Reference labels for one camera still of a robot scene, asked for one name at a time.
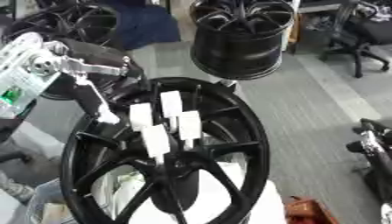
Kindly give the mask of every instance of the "black alloy wheel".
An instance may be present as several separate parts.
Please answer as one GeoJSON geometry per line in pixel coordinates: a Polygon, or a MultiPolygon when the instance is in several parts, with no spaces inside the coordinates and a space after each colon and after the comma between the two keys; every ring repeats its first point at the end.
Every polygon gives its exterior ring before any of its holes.
{"type": "Polygon", "coordinates": [[[128,223],[132,214],[149,198],[164,194],[166,210],[180,224],[184,216],[178,186],[198,171],[213,175],[226,189],[231,204],[208,224],[239,224],[246,220],[259,199],[270,171],[270,148],[263,126],[249,106],[226,87],[188,78],[160,78],[150,81],[149,90],[136,87],[117,89],[110,98],[112,109],[122,117],[117,125],[98,123],[85,116],[69,137],[63,154],[60,183],[66,204],[80,224],[128,223]],[[219,139],[210,144],[204,138],[191,150],[184,150],[178,133],[169,134],[171,152],[164,165],[147,156],[140,134],[130,128],[130,104],[150,102],[154,124],[165,123],[160,108],[160,93],[178,90],[184,111],[198,110],[203,133],[219,139]],[[246,158],[246,174],[241,189],[217,164],[230,154],[246,158]],[[97,205],[91,186],[104,174],[122,165],[132,165],[145,184],[113,220],[97,205]]]}
{"type": "Polygon", "coordinates": [[[208,74],[252,80],[281,64],[282,35],[294,10],[283,0],[197,0],[191,5],[197,25],[192,60],[208,74]]]}

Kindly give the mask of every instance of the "black wheel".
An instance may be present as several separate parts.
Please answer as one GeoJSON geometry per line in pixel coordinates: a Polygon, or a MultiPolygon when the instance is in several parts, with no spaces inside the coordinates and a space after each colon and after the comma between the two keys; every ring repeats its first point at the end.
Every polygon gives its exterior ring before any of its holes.
{"type": "Polygon", "coordinates": [[[110,46],[119,23],[116,11],[107,6],[65,4],[17,20],[4,30],[3,42],[7,43],[26,32],[37,32],[45,41],[67,38],[110,46]]]}
{"type": "Polygon", "coordinates": [[[263,126],[245,102],[226,87],[186,78],[155,79],[151,81],[150,90],[126,87],[116,91],[111,99],[110,105],[122,122],[107,125],[82,118],[62,157],[62,192],[80,224],[128,223],[132,214],[149,198],[161,211],[173,214],[178,223],[187,223],[184,211],[189,205],[184,205],[183,197],[189,194],[181,190],[188,189],[178,186],[199,171],[213,175],[231,198],[231,205],[209,224],[238,224],[248,217],[269,175],[270,150],[263,126]],[[197,109],[200,112],[203,132],[215,141],[211,143],[203,138],[193,149],[184,150],[178,133],[169,134],[171,152],[164,155],[164,165],[160,166],[148,158],[140,134],[130,130],[127,111],[130,104],[151,102],[154,123],[164,123],[159,93],[172,90],[181,93],[184,111],[197,109]],[[217,164],[233,153],[246,158],[241,189],[217,164]],[[121,165],[133,166],[143,174],[145,183],[126,208],[111,219],[98,207],[91,186],[99,177],[121,165]],[[159,198],[163,199],[163,205],[159,205],[159,198]]]}

